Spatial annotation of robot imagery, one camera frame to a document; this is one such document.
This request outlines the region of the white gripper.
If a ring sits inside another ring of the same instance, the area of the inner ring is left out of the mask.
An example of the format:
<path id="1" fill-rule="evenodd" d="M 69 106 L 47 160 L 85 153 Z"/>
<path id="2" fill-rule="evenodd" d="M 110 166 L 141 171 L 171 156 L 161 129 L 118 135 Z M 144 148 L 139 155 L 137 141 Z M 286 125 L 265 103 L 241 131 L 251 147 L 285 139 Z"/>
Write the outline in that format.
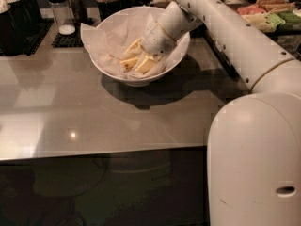
<path id="1" fill-rule="evenodd" d="M 121 59 L 138 58 L 135 71 L 147 73 L 159 60 L 148 55 L 141 56 L 144 49 L 153 56 L 166 55 L 176 47 L 177 36 L 178 29 L 172 22 L 153 21 L 144 31 L 142 39 L 136 39 L 125 50 Z"/>

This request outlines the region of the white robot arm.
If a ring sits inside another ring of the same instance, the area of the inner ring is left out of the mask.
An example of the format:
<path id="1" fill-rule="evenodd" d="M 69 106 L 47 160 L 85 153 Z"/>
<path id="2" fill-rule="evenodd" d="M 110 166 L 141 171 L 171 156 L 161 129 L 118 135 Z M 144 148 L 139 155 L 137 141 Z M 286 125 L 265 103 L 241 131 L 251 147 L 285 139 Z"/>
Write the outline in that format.
<path id="1" fill-rule="evenodd" d="M 174 0 L 142 46 L 167 54 L 200 24 L 248 89 L 208 135 L 211 226 L 301 226 L 301 62 L 220 0 Z"/>

